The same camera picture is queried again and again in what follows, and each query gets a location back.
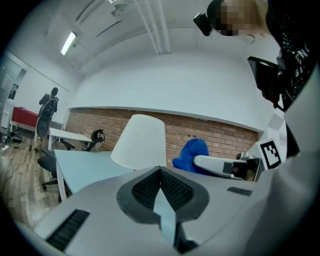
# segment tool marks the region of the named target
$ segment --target fluorescent light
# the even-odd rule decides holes
[[[75,32],[71,32],[68,36],[67,40],[64,43],[64,46],[62,47],[61,54],[65,55],[68,51],[69,47],[71,46],[72,42],[75,40],[77,34]]]

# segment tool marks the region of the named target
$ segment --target blue cloth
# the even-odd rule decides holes
[[[172,160],[175,168],[203,175],[213,176],[209,171],[206,171],[193,162],[195,156],[209,156],[209,150],[206,142],[203,139],[194,138],[189,140],[183,149],[180,156]]]

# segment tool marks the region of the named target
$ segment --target white panel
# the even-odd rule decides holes
[[[255,90],[239,59],[198,50],[150,54],[121,59],[86,78],[72,107],[145,109],[264,131]]]

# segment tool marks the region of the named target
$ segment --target brick wall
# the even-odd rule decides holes
[[[165,123],[167,164],[180,155],[187,141],[205,140],[212,157],[235,159],[240,152],[247,152],[258,141],[255,131],[215,121],[191,117],[120,109],[83,108],[73,109],[69,115],[66,131],[91,136],[93,130],[104,129],[105,141],[95,146],[95,151],[112,151],[132,115],[148,115]],[[77,150],[80,143],[72,141]]]

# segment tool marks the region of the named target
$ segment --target black camera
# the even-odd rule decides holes
[[[262,96],[273,103],[274,108],[284,111],[278,105],[280,94],[284,92],[283,84],[279,80],[279,66],[264,59],[249,57],[248,62],[254,75],[256,86]]]
[[[206,37],[210,36],[214,28],[211,26],[205,13],[199,13],[194,17],[193,21]]]

